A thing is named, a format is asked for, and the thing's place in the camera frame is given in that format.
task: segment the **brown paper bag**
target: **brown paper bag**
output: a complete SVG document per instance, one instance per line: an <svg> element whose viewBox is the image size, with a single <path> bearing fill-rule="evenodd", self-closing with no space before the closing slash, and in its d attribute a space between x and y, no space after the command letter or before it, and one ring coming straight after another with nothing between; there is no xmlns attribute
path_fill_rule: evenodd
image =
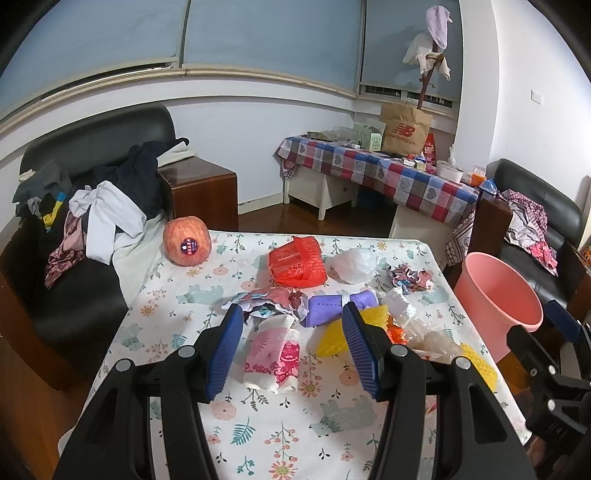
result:
<svg viewBox="0 0 591 480"><path fill-rule="evenodd" d="M381 122L386 124L382 151L402 156L419 155L427 140L433 116L412 105L383 103Z"/></svg>

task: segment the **dark clothing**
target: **dark clothing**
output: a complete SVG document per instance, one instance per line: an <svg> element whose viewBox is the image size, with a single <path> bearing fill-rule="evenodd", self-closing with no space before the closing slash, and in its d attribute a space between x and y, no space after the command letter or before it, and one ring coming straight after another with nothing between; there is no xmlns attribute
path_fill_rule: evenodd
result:
<svg viewBox="0 0 591 480"><path fill-rule="evenodd" d="M162 208L160 179L158 178L158 156L177 145L160 141L144 142L141 147L134 145L129 149L128 159L118 167L95 167L95 182L109 180L125 193L150 220Z"/></svg>
<svg viewBox="0 0 591 480"><path fill-rule="evenodd" d="M39 204L39 213L43 217L43 215L48 215L53 211L53 207L56 206L56 200L54 197L51 196L51 193L47 193L42 199L41 203Z"/></svg>
<svg viewBox="0 0 591 480"><path fill-rule="evenodd" d="M69 192L72 183L68 174L63 171L54 160L48 161L35 174L19 184L12 198L17 203L17 217L23 217L29 211L27 200L32 197L43 199L46 194L51 194L54 200L61 192Z"/></svg>

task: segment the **floral tablecloth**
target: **floral tablecloth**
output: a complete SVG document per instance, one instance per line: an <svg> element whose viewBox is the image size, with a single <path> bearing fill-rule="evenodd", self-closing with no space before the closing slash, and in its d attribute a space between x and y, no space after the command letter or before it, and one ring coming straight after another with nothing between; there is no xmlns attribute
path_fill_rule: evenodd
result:
<svg viewBox="0 0 591 480"><path fill-rule="evenodd" d="M121 358L136 364L155 362L199 333L218 325L224 315L220 305L242 290L271 284L267 253L291 241L290 235L212 232L213 251L198 267L178 267L158 257L141 292L122 322L96 376L89 400ZM316 237L325 259L352 247L368 247L381 256L380 269L368 286L391 288L387 267L402 262L414 270L433 272L434 287L408 297L417 316L436 322L457 342L465 342L494 365L476 329L467 318L439 270L429 247L418 241ZM344 285L328 270L327 283L305 292L355 293L365 285ZM252 338L252 319L245 326L223 393L209 405L200 405L207 441L220 479L253 477L278 480L367 478L378 447L385 403L376 403L363 391L349 352L318 358L310 344L324 327L301 332L298 390L275 395L241 384L243 363ZM495 391L522 442L529 432L499 373ZM151 399L151 434L156 476L168 478L159 399ZM342 420L345 431L333 433L320 420L324 415ZM420 478L430 479L436 430L436 405L427 402Z"/></svg>

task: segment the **black leather sofa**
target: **black leather sofa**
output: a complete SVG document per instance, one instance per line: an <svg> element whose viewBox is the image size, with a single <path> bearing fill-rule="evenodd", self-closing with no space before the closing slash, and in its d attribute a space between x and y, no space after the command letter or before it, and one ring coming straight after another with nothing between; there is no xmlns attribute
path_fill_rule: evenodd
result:
<svg viewBox="0 0 591 480"><path fill-rule="evenodd" d="M591 284L582 258L573 247L579 245L583 233L581 211L552 185L506 158L499 160L494 181L500 192L520 192L544 207L548 217L546 241L557 251L558 277L521 248L505 241L497 257L528 281L542 306L557 300L573 316L582 319L591 307Z"/></svg>
<svg viewBox="0 0 591 480"><path fill-rule="evenodd" d="M174 124L165 106L131 106L83 119L33 141L24 153L20 172L38 170L53 159L74 182L98 165L122 163L135 144L174 139ZM170 189L162 184L164 207L170 211ZM5 310L0 332L45 381L61 388L68 380L61 373L46 370L48 362L53 369L59 369L56 365L64 369L63 364L59 359L39 358L43 345L49 347L48 352L57 352L82 377L92 379L127 306L113 266L87 258L47 290L43 285L44 261L37 255L38 225L33 220L20 224L0 255L0 287L7 287L0 288Z"/></svg>

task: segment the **red bag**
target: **red bag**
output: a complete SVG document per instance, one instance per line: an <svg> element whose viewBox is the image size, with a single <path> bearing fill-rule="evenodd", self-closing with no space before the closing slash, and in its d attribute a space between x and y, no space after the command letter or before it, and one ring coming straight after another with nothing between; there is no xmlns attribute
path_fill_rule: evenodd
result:
<svg viewBox="0 0 591 480"><path fill-rule="evenodd" d="M432 133L427 135L427 141L423 147L423 154L425 155L425 160L427 160L427 165L435 165L437 157L435 153L435 137Z"/></svg>
<svg viewBox="0 0 591 480"><path fill-rule="evenodd" d="M328 279L320 245L313 236L295 236L293 242L271 251L269 272L279 285L295 288L317 287Z"/></svg>

